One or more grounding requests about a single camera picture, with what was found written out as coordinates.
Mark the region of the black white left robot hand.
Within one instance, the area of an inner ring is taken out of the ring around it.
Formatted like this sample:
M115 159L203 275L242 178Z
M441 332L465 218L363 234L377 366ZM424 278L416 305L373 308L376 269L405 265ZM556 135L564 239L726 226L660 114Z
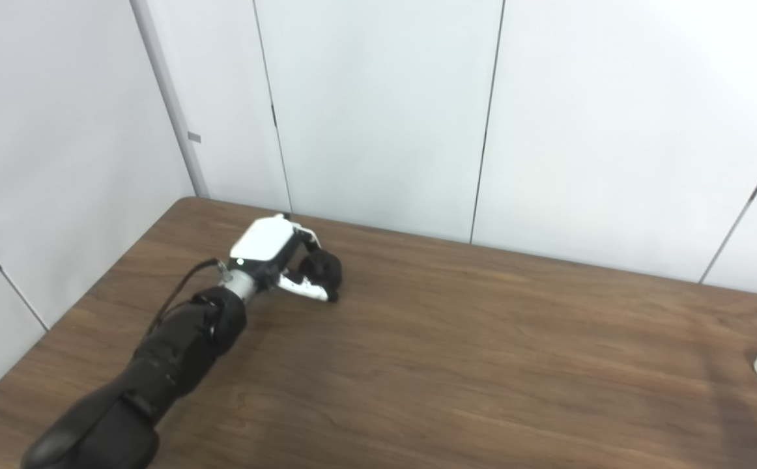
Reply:
M335 303L342 282L341 261L322 248L317 235L276 214L254 220L233 244L221 285L245 305L273 288Z

